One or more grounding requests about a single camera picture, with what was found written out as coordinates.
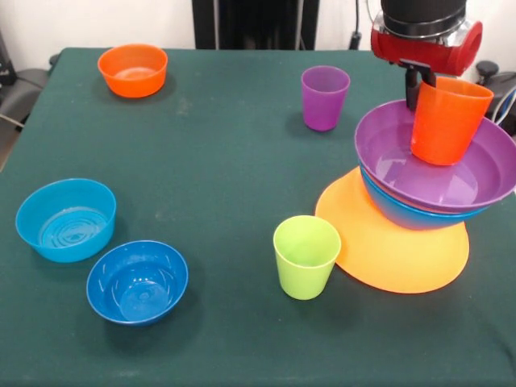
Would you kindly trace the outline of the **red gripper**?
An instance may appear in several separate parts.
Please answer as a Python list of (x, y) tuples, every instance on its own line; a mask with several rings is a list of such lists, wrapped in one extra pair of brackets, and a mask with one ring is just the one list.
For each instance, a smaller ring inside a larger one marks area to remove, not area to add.
[[(473, 63), (481, 45), (483, 25), (465, 20), (450, 35), (437, 40), (412, 40), (388, 33), (379, 23), (371, 31), (371, 49), (382, 60), (399, 65), (400, 60), (409, 60), (431, 67), (436, 73), (461, 76)], [(406, 69), (406, 106), (415, 111), (418, 102), (419, 70), (412, 66)], [(431, 70), (421, 71), (424, 83), (436, 87), (436, 75)]]

